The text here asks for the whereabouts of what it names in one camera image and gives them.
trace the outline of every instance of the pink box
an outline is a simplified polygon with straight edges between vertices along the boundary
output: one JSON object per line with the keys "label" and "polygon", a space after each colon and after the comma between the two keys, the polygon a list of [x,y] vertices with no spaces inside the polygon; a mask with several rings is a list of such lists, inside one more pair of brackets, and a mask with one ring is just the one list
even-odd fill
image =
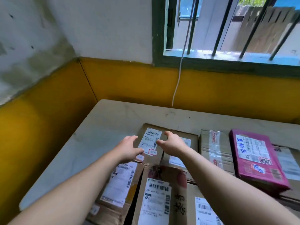
{"label": "pink box", "polygon": [[290,189],[268,136],[232,129],[230,144],[237,177],[267,192]]}

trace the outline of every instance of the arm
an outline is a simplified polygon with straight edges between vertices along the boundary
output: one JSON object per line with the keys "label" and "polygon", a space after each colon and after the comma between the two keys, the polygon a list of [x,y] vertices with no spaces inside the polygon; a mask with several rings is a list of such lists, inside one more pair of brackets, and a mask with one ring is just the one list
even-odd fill
{"label": "arm", "polygon": [[113,150],[45,194],[8,225],[81,225],[116,166],[144,152],[133,148],[135,139],[137,136],[126,136]]}
{"label": "arm", "polygon": [[276,200],[215,166],[178,135],[169,131],[165,135],[168,140],[157,140],[157,144],[167,154],[182,160],[224,224],[300,224],[300,219]]}

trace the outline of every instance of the forearm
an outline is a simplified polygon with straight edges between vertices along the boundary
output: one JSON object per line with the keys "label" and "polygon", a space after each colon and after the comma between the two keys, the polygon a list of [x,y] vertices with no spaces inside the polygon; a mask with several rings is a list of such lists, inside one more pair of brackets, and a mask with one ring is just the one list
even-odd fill
{"label": "forearm", "polygon": [[299,224],[300,220],[267,194],[228,174],[186,147],[180,159],[225,224]]}
{"label": "forearm", "polygon": [[119,164],[114,151],[103,155],[21,212],[14,224],[82,224],[107,178]]}

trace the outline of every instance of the yellow wall paint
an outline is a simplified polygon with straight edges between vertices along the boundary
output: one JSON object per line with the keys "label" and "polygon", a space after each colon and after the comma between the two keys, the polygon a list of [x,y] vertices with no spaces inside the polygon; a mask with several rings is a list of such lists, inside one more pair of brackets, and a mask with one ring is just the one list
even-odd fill
{"label": "yellow wall paint", "polygon": [[0,108],[0,224],[96,104],[72,62]]}
{"label": "yellow wall paint", "polygon": [[[122,61],[82,58],[97,100],[170,107],[178,70]],[[182,70],[174,108],[298,122],[300,80]]]}

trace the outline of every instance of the packing tape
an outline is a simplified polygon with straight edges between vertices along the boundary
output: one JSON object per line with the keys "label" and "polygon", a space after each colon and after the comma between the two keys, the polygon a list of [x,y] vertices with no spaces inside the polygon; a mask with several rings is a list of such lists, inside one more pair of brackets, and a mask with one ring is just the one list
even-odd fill
{"label": "packing tape", "polygon": [[220,131],[209,131],[209,160],[214,165],[218,166],[219,168],[223,169],[223,161],[222,155],[220,151]]}

